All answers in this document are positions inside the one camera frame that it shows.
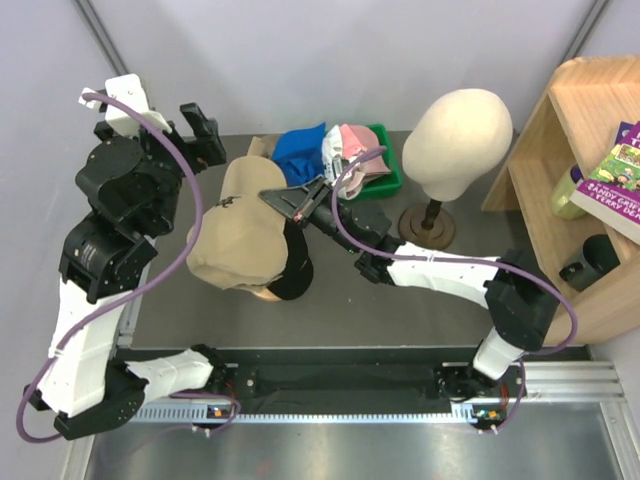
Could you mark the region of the blue cap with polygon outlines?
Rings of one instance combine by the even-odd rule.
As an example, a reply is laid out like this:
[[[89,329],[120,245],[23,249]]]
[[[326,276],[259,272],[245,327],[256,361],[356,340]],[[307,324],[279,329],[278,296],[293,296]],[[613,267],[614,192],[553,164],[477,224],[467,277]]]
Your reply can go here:
[[[284,133],[276,143],[272,160],[284,174],[288,187],[303,185],[324,174],[322,143],[326,124]]]

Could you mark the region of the beige cap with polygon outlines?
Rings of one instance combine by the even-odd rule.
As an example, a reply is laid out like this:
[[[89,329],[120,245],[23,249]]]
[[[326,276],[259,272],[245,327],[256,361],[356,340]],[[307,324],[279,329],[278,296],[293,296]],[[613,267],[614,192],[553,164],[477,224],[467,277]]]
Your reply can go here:
[[[230,162],[220,199],[203,216],[186,264],[200,280],[219,289],[258,293],[285,269],[285,218],[259,198],[284,187],[281,169],[270,159],[247,155]]]
[[[272,159],[279,139],[280,134],[254,136],[249,144],[247,155]]]

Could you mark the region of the black cap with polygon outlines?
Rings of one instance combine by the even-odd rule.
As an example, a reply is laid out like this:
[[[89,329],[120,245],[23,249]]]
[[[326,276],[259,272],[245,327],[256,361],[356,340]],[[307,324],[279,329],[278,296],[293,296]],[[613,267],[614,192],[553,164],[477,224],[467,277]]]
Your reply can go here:
[[[267,290],[281,300],[292,301],[300,298],[311,286],[314,267],[302,229],[292,222],[286,222],[284,237],[288,249],[285,268],[267,286]]]

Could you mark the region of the pink and white cap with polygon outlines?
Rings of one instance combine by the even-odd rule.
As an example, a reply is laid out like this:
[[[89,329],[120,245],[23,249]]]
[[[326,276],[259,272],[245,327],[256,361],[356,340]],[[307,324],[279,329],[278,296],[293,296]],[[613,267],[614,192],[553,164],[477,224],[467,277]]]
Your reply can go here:
[[[348,160],[350,165],[362,154],[378,146],[364,146],[351,130],[350,124],[334,125],[324,137],[322,160],[327,157],[340,156]],[[344,177],[338,197],[344,200],[353,200],[360,193],[367,175],[387,173],[388,169],[381,157],[377,156],[354,167]]]

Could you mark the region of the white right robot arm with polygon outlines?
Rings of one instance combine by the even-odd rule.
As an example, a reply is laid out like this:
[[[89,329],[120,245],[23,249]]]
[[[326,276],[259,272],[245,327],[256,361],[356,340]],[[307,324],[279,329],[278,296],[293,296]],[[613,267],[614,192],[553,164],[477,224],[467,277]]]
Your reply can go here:
[[[419,287],[471,301],[486,309],[492,328],[465,367],[439,367],[443,397],[455,401],[498,389],[513,362],[541,351],[558,306],[540,275],[525,269],[514,250],[472,258],[419,247],[390,234],[391,221],[371,202],[347,205],[321,177],[305,185],[263,190],[259,198],[287,221],[313,225],[351,253],[372,283]]]

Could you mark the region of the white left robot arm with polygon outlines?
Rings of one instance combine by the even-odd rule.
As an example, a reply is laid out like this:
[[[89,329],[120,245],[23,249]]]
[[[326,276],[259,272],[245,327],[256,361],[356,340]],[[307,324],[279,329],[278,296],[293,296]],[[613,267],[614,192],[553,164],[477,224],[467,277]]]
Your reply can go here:
[[[216,396],[227,382],[219,354],[204,345],[148,361],[113,355],[126,305],[148,290],[141,276],[156,257],[153,242],[174,228],[182,186],[226,161],[217,122],[184,104],[192,135],[181,136],[135,74],[84,89],[80,102],[104,116],[94,129],[98,145],[75,178],[90,212],[64,241],[54,336],[21,401],[52,411],[55,437],[65,440],[116,429],[158,399]]]

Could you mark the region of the green plastic tray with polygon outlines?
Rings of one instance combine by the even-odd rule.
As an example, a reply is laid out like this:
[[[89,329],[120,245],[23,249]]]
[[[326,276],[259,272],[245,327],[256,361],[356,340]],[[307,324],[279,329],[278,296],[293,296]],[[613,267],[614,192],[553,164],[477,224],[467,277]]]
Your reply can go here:
[[[384,146],[382,161],[387,173],[371,174],[365,177],[364,185],[355,200],[379,200],[396,195],[403,186],[403,174],[397,160],[391,136],[384,125],[350,125],[351,130],[364,146]]]

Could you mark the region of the dark wooden stand base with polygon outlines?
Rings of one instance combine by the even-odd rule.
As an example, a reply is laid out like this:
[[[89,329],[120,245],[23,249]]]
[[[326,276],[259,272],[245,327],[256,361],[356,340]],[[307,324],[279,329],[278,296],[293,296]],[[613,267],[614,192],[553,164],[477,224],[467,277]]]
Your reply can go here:
[[[456,226],[442,203],[431,199],[404,210],[398,221],[398,233],[403,240],[419,247],[444,250],[451,245]]]

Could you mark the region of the cream mannequin head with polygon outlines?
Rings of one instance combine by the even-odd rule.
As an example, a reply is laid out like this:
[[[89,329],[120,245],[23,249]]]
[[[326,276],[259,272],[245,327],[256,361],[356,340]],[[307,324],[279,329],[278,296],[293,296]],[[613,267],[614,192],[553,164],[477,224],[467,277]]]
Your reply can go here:
[[[513,125],[504,101],[484,89],[460,89],[436,100],[406,139],[402,168],[425,194],[450,202],[505,157]]]

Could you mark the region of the yellow mug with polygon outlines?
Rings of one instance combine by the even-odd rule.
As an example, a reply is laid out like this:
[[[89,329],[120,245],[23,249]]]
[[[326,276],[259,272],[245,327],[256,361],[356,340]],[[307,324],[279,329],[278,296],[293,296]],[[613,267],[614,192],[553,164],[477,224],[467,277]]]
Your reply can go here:
[[[582,172],[577,164],[567,169],[557,182],[551,195],[550,205],[552,213],[564,220],[575,220],[586,214],[574,204],[570,197],[583,181]]]

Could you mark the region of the dark green mug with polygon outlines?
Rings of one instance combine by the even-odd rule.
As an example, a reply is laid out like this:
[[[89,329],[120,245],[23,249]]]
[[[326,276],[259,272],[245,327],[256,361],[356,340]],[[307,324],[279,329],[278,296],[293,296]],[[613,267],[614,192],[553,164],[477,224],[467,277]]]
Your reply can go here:
[[[592,235],[565,262],[559,277],[578,292],[602,279],[620,265],[618,255],[606,234]]]

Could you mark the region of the purple paperback book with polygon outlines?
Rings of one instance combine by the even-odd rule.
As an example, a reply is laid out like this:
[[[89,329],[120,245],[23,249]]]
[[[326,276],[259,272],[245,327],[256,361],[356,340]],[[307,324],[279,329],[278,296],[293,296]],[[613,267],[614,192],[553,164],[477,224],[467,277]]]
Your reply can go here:
[[[570,201],[639,243],[639,123],[627,129]]]

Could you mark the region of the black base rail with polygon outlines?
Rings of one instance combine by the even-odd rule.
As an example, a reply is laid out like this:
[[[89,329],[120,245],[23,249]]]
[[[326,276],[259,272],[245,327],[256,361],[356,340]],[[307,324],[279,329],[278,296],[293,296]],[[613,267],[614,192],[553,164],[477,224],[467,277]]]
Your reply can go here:
[[[447,413],[471,397],[472,347],[220,349],[205,386],[244,414]]]

